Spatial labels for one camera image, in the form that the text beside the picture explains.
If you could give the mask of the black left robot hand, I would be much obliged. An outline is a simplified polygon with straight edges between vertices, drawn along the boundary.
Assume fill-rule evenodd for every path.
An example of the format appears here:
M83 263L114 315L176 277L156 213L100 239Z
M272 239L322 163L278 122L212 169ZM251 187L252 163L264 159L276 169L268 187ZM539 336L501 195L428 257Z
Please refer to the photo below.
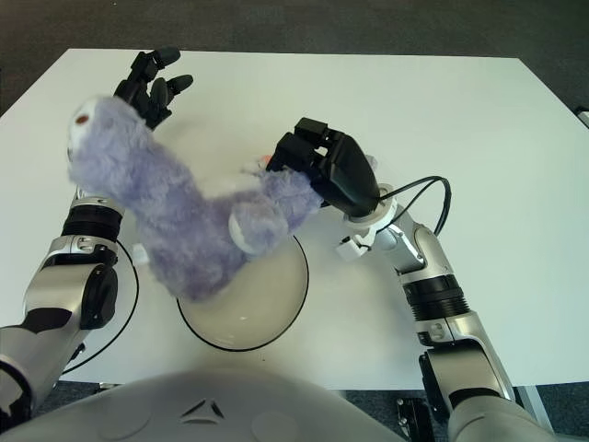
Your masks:
M194 81L191 75L176 76L169 80L157 76L179 58L180 51L176 47L138 52L131 64L130 74L114 92L115 97L137 111L150 129L155 129L172 114L169 104Z

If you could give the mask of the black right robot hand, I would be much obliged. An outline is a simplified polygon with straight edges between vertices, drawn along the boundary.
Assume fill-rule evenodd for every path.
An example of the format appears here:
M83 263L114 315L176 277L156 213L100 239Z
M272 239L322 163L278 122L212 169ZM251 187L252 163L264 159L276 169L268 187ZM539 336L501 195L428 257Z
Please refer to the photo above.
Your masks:
M380 200L373 168L349 135L302 118L278 142L267 169L305 174L324 200L350 217L372 214Z

